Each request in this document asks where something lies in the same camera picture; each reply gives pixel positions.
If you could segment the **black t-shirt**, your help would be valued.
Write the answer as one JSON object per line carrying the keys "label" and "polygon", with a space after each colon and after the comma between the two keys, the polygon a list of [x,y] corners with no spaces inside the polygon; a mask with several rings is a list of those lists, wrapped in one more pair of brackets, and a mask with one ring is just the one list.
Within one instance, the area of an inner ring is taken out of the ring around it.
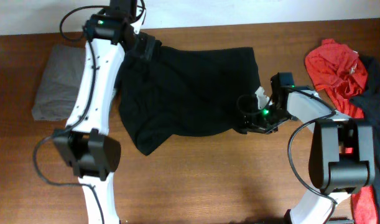
{"label": "black t-shirt", "polygon": [[260,86],[251,47],[185,51],[156,43],[150,60],[127,54],[119,115],[145,156],[172,135],[203,137],[238,130],[240,96]]}

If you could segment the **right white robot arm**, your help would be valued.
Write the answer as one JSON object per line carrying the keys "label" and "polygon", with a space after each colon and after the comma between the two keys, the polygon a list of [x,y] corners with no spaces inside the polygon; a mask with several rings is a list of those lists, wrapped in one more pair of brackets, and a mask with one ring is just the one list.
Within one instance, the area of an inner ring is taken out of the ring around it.
{"label": "right white robot arm", "polygon": [[[279,223],[338,223],[332,217],[337,206],[373,183],[371,125],[334,109],[315,90],[307,86],[279,86],[271,97],[263,93],[240,96],[236,109],[244,118],[243,133],[270,134],[288,120],[302,123],[288,140],[287,157],[306,192]],[[293,141],[305,128],[313,134],[308,160],[310,183],[301,178],[292,156]]]}

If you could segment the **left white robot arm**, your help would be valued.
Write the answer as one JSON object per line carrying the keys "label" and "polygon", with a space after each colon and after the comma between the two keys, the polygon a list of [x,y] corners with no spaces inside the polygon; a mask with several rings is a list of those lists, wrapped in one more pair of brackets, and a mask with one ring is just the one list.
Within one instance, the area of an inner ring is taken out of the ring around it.
{"label": "left white robot arm", "polygon": [[78,95],[64,130],[53,143],[83,189],[89,223],[120,223],[114,173],[121,145],[108,136],[109,112],[125,54],[143,40],[146,7],[102,6],[83,26],[86,59]]}

